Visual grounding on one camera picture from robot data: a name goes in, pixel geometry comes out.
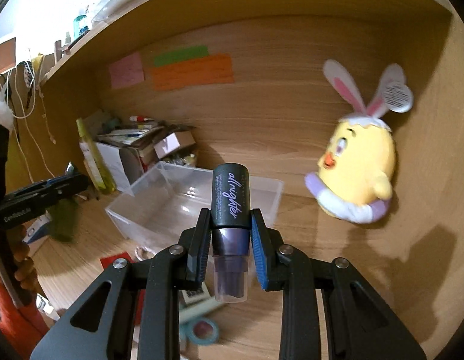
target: pink ear lining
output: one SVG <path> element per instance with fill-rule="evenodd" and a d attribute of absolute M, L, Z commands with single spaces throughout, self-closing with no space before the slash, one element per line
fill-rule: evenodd
<path fill-rule="evenodd" d="M 382 99 L 382 97 L 377 97 L 374 101 L 372 101 L 371 104 L 369 104 L 369 106 L 367 107 L 367 115 L 368 116 L 372 116 L 374 115 L 378 110 L 379 108 L 382 106 L 382 104 L 384 103 L 384 100 Z"/>
<path fill-rule="evenodd" d="M 352 92 L 350 92 L 350 90 L 340 78 L 334 77 L 334 85 L 336 91 L 352 105 L 355 111 L 365 113 L 365 107 L 363 106 L 362 102 L 354 97 Z"/>

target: orange beak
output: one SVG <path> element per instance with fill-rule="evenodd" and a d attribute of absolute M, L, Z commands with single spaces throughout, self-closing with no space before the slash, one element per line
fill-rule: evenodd
<path fill-rule="evenodd" d="M 335 166 L 335 160 L 334 156 L 332 155 L 331 152 L 325 153 L 325 158 L 324 158 L 324 167 L 325 169 L 332 169 Z"/>

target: purple plush arm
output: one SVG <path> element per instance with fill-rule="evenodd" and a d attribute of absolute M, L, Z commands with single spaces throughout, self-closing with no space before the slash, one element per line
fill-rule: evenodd
<path fill-rule="evenodd" d="M 320 192 L 327 188 L 324 182 L 319 179 L 317 173 L 309 173 L 305 176 L 305 186 L 315 197 L 317 197 Z"/>
<path fill-rule="evenodd" d="M 375 222 L 387 213 L 390 206 L 390 199 L 375 200 L 374 202 L 370 203 L 369 206 L 372 208 L 372 221 Z"/>

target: green sticky note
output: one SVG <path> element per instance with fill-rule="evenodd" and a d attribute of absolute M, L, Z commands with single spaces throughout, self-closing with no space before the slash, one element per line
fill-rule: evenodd
<path fill-rule="evenodd" d="M 154 58 L 154 67 L 160 68 L 164 65 L 174 64 L 176 62 L 187 61 L 188 59 L 202 58 L 209 55 L 207 46 L 193 46 L 185 49 L 165 52 Z"/>

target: plastic bag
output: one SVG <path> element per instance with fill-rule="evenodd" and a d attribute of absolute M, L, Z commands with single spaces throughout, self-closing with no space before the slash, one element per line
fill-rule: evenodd
<path fill-rule="evenodd" d="M 127 8 L 130 7 L 130 4 L 128 3 L 131 1 L 133 0 L 100 0 L 97 3 L 90 5 L 88 16 L 91 18 L 91 27 L 94 28 L 101 21 L 104 21 L 105 23 L 113 21 L 112 15 L 118 11 L 123 11 L 122 14 L 125 14 L 128 11 Z M 140 3 L 135 2 L 133 7 L 130 7 L 129 10 L 135 8 L 139 4 Z"/>

